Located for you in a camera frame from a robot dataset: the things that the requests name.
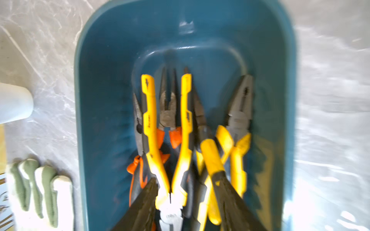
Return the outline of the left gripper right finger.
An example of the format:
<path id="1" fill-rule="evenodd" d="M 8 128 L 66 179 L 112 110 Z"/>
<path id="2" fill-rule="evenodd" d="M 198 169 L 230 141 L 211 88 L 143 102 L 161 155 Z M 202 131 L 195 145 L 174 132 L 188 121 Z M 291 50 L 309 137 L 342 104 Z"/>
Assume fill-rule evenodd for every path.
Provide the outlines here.
<path id="1" fill-rule="evenodd" d="M 224 171 L 212 175 L 212 183 L 224 231 L 266 231 L 227 180 Z"/>

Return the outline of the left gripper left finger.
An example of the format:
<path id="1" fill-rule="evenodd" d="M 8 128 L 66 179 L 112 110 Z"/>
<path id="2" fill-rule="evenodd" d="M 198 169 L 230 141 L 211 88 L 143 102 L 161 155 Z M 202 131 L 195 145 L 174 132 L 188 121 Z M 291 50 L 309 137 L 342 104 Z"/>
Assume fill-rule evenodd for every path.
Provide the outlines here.
<path id="1" fill-rule="evenodd" d="M 158 184 L 152 178 L 112 231 L 151 231 L 155 218 Z"/>

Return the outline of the yellow black striped pliers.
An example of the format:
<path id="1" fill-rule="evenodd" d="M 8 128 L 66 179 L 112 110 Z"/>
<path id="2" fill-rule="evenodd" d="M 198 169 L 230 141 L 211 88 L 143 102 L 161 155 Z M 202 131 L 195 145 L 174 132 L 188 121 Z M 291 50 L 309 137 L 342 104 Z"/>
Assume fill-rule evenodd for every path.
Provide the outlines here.
<path id="1" fill-rule="evenodd" d="M 249 127 L 252 118 L 252 88 L 252 76 L 243 76 L 230 102 L 226 124 L 218 126 L 215 135 L 221 162 L 226 165 L 227 176 L 231 179 L 231 184 L 240 197 L 243 197 L 247 190 L 247 173 L 244 170 L 243 157 L 251 145 Z M 207 220 L 219 225 L 221 216 L 217 208 L 211 178 L 201 159 L 200 151 L 197 151 L 197 158 L 200 177 L 194 197 L 191 229 L 203 231 Z"/>

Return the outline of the teal plastic storage box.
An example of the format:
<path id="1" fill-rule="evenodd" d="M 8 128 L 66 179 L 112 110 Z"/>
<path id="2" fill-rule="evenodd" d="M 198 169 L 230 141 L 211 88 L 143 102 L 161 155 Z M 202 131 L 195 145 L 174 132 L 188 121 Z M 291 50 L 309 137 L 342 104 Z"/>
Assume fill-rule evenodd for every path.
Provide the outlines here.
<path id="1" fill-rule="evenodd" d="M 253 76 L 244 201 L 270 231 L 293 229 L 296 41 L 279 1 L 110 1 L 75 54 L 85 230 L 109 231 L 129 207 L 137 155 L 133 95 L 141 76 L 187 67 L 212 131 L 227 121 L 241 76 Z"/>

